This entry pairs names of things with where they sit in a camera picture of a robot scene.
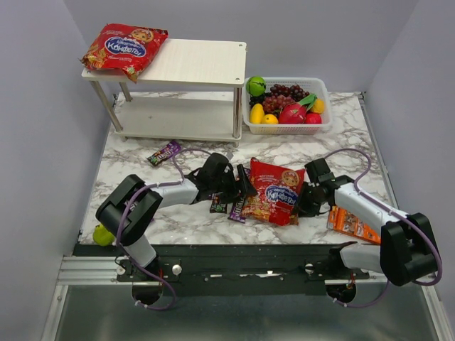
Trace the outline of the red candy bag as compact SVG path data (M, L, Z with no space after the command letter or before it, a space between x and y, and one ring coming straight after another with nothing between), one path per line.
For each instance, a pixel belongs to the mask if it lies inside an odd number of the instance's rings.
M304 184L305 170L292 170L256 158L250 160L250 182L257 191L248 196L242 216L279 226L298 225L294 212Z
M136 82L167 38L167 30L108 23L80 62L88 70L115 70Z

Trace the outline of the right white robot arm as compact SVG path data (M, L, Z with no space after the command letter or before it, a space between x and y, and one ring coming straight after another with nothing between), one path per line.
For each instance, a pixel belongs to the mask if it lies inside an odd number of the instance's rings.
M305 169L309 181L294 207L299 216L315 217L327 204L355 215L380 236L378 245L340 247L338 257L345 268L382 273L395 286L423 285L425 276L441 276L441 257L425 215L409 214L374 198L349 176L335 176L323 158L307 163Z

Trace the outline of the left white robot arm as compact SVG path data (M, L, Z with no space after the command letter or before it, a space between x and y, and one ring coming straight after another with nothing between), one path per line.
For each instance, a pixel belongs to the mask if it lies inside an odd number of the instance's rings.
M221 203L234 203L256 194L243 166L234 168L227 157L212 153L202 167L177 181L147 185L138 175L128 175L99 206L95 217L137 266L151 269L158 255L144 233L158 209L192 205L213 195Z

